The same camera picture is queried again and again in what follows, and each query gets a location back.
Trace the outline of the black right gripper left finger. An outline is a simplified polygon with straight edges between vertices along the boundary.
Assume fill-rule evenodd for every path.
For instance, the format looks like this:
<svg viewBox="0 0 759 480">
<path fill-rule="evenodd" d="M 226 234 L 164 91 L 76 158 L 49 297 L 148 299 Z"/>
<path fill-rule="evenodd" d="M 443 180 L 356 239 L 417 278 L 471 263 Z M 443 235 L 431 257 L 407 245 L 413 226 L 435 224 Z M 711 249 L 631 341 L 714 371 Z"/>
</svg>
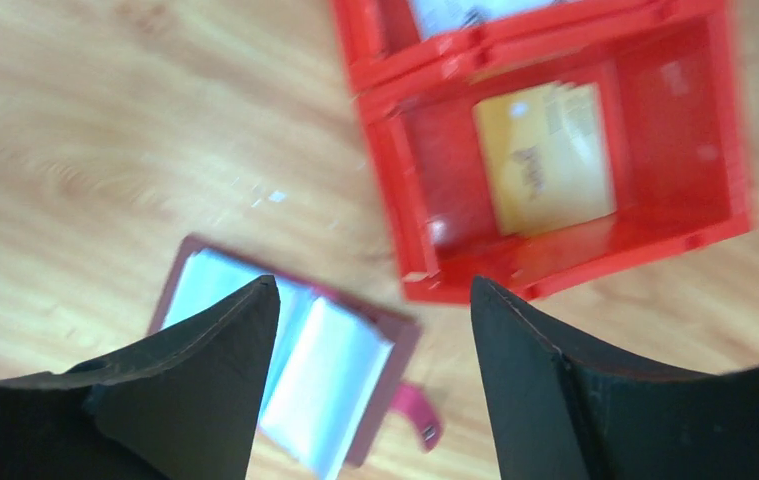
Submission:
<svg viewBox="0 0 759 480">
<path fill-rule="evenodd" d="M 261 276 L 63 373 L 0 380 L 0 479 L 241 479 L 280 298 Z"/>
</svg>

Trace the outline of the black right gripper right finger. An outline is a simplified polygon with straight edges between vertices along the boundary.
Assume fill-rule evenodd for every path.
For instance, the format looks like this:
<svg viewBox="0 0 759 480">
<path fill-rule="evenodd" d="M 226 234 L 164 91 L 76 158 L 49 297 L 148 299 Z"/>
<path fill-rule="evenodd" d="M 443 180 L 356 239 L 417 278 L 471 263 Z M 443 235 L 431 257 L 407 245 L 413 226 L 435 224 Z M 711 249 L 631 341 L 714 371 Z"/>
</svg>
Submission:
<svg viewBox="0 0 759 480">
<path fill-rule="evenodd" d="M 470 313 L 502 478 L 759 479 L 759 366 L 661 363 L 483 277 Z"/>
</svg>

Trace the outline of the red leather card holder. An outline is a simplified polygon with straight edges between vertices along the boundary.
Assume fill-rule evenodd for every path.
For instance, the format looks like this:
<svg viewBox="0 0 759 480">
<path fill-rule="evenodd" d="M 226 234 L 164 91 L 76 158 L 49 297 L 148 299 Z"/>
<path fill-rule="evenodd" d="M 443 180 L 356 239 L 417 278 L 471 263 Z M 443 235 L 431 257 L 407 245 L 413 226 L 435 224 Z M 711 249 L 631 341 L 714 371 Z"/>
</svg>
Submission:
<svg viewBox="0 0 759 480">
<path fill-rule="evenodd" d="M 422 332 L 403 313 L 188 235 L 149 330 L 169 328 L 265 274 L 276 279 L 280 308 L 263 434 L 319 479 L 362 466 L 390 412 L 432 451 L 444 426 L 423 389 L 403 379 Z"/>
</svg>

